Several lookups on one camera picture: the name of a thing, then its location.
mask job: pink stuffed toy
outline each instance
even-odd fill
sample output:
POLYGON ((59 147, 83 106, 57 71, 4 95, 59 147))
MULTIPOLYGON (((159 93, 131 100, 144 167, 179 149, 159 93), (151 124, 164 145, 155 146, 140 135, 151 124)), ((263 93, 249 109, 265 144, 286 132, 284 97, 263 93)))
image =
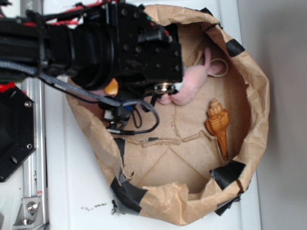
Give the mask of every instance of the pink stuffed toy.
POLYGON ((185 105, 192 101, 198 90, 205 84, 208 73, 215 75, 224 67, 222 64, 211 66, 211 51, 205 49, 204 65, 194 65, 187 67, 184 71, 183 86, 180 92, 172 95, 164 94, 158 101, 161 104, 169 104, 171 102, 177 105, 185 105))

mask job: screw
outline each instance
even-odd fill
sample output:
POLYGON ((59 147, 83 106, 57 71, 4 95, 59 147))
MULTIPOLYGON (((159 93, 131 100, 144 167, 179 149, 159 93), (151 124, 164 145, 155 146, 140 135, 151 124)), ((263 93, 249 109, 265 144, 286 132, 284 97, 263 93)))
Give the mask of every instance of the screw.
POLYGON ((179 51, 178 51, 178 50, 175 51, 175 52, 174 52, 174 55, 175 55, 176 57, 178 57, 178 56, 179 56, 179 51))
POLYGON ((30 203, 27 204, 27 210, 29 212, 32 212, 32 213, 35 212, 37 210, 37 208, 38 208, 38 205, 35 202, 30 202, 30 203))
POLYGON ((175 66, 175 70, 176 70, 176 71, 180 71, 180 65, 176 65, 176 66, 175 66))
POLYGON ((126 9, 122 9, 120 13, 123 16, 127 16, 128 15, 128 11, 126 9))
POLYGON ((124 45, 123 45, 123 50, 125 50, 126 52, 128 52, 128 51, 129 51, 129 45, 124 44, 124 45))
POLYGON ((28 225, 30 223, 29 219, 28 218, 25 218, 25 219, 22 219, 21 220, 21 224, 22 225, 28 225))
POLYGON ((25 106, 26 108, 30 108, 30 107, 32 106, 32 103, 31 103, 31 102, 25 102, 25 103, 24 103, 24 106, 25 106))
POLYGON ((135 48, 135 52, 137 52, 138 54, 141 53, 141 52, 142 52, 142 48, 139 47, 139 46, 137 46, 137 47, 135 48))
POLYGON ((135 12, 135 13, 133 14, 133 17, 134 17, 135 19, 138 19, 138 18, 140 17, 140 14, 137 13, 137 12, 135 12))
POLYGON ((160 53, 161 52, 161 48, 160 47, 157 47, 156 49, 155 49, 155 52, 158 54, 158 53, 160 53))

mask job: black cable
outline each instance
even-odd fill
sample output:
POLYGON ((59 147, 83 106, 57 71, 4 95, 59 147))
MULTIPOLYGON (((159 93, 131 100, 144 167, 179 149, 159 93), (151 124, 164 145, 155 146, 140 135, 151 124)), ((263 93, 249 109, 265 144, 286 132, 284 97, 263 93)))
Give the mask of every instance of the black cable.
MULTIPOLYGON (((37 73, 37 68, 35 67, 30 67, 27 65, 23 65, 23 64, 18 64, 15 62, 11 62, 11 61, 2 61, 0 60, 0 68, 4 68, 4 69, 11 69, 11 70, 15 70, 15 71, 19 71, 19 72, 23 72, 25 74, 28 74, 30 76, 35 76, 37 73)), ((125 106, 136 106, 137 104, 145 107, 146 109, 148 109, 149 111, 151 111, 156 119, 156 123, 154 126, 152 126, 150 129, 147 130, 140 130, 140 131, 125 131, 125 130, 115 130, 115 129, 108 129, 108 131, 110 133, 114 133, 114 134, 119 134, 119 135, 136 135, 136 134, 143 134, 143 133, 149 133, 151 131, 153 131, 155 128, 158 127, 159 123, 160 123, 160 119, 159 119, 159 115, 157 113, 157 111, 155 110, 155 108, 143 101, 143 100, 127 100, 125 102, 118 102, 115 101, 113 99, 109 99, 106 97, 102 97, 100 95, 96 95, 93 93, 90 93, 84 89, 79 89, 71 84, 68 84, 62 80, 59 80, 57 78, 54 78, 52 76, 47 75, 44 72, 40 73, 39 76, 40 79, 43 79, 45 81, 50 81, 50 84, 57 84, 60 86, 63 86, 64 88, 66 88, 67 90, 72 90, 76 93, 80 93, 83 96, 88 96, 88 97, 92 97, 94 99, 98 99, 99 101, 106 103, 108 105, 114 106, 114 107, 125 107, 125 106)))
POLYGON ((141 114, 140 114, 139 110, 138 110, 135 106, 134 106, 134 109, 135 109, 135 112, 137 113, 137 115, 138 115, 138 117, 139 117, 139 120, 140 120, 140 124, 137 125, 137 124, 136 124, 135 115, 134 115, 134 111, 133 111, 133 112, 132 112, 132 119, 133 119, 133 122, 134 122, 134 126, 135 126, 136 128, 140 128, 140 127, 142 127, 142 117, 141 117, 141 114))

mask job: brown paper bag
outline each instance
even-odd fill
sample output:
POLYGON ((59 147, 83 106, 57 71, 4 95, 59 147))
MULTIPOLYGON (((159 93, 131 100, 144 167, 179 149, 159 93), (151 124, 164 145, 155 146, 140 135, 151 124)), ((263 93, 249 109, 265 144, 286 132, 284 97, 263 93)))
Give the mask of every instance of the brown paper bag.
MULTIPOLYGON (((228 73, 221 78, 209 76, 185 106, 157 103, 160 125, 143 135, 113 136, 99 111, 90 111, 71 97, 68 100, 118 210, 185 225, 247 190, 266 148, 269 83, 244 48, 211 15, 163 5, 147 6, 145 11, 164 26, 177 23, 186 67, 203 63, 203 50, 209 47, 213 59, 227 61, 228 73), (223 160, 216 138, 204 125, 213 98, 230 114, 229 161, 223 160)), ((141 115, 142 129, 151 127, 151 115, 141 115)), ((135 129, 132 122, 127 129, 135 129)))

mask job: gray braided cable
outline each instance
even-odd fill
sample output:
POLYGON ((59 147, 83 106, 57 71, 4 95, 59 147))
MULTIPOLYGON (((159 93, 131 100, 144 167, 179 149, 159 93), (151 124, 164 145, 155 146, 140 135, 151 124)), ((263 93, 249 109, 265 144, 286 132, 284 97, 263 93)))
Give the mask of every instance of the gray braided cable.
MULTIPOLYGON (((26 65, 15 63, 15 62, 11 62, 11 61, 0 60, 0 68, 16 70, 16 71, 28 74, 30 76, 34 76, 37 73, 37 68, 35 68, 35 67, 26 66, 26 65)), ((100 96, 100 95, 88 92, 87 90, 78 88, 78 87, 76 87, 74 85, 71 85, 71 84, 66 83, 66 82, 64 82, 62 80, 59 80, 59 79, 57 79, 57 78, 55 78, 53 76, 49 76, 49 75, 47 75, 47 74, 45 74, 43 72, 40 73, 39 77, 41 79, 49 82, 49 83, 55 84, 57 86, 60 86, 60 87, 62 87, 64 89, 72 91, 74 93, 80 94, 82 96, 98 100, 100 102, 106 103, 106 104, 114 106, 114 107, 122 106, 121 102, 118 102, 116 100, 113 100, 113 99, 110 99, 110 98, 107 98, 107 97, 103 97, 103 96, 100 96)))

